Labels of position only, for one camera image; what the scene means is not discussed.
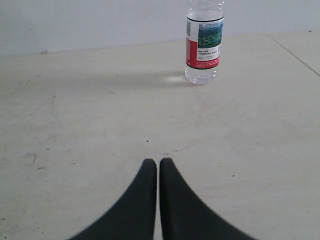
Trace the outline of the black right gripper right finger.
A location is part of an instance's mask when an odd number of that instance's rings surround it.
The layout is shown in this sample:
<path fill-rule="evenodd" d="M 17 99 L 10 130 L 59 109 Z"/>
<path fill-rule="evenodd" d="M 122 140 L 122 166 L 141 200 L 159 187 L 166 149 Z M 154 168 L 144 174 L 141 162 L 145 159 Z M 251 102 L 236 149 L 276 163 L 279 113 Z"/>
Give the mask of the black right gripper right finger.
<path fill-rule="evenodd" d="M 252 240 L 211 210 L 171 158 L 159 163 L 159 208 L 164 240 Z"/>

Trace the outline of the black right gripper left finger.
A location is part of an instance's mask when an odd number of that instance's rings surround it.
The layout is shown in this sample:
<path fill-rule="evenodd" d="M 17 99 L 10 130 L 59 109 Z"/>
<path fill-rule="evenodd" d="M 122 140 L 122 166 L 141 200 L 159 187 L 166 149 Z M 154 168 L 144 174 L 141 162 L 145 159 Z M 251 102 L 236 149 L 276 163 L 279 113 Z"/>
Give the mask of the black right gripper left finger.
<path fill-rule="evenodd" d="M 72 240 L 152 240 L 157 206 L 157 165 L 143 160 L 135 178 L 114 203 L 95 222 Z"/>

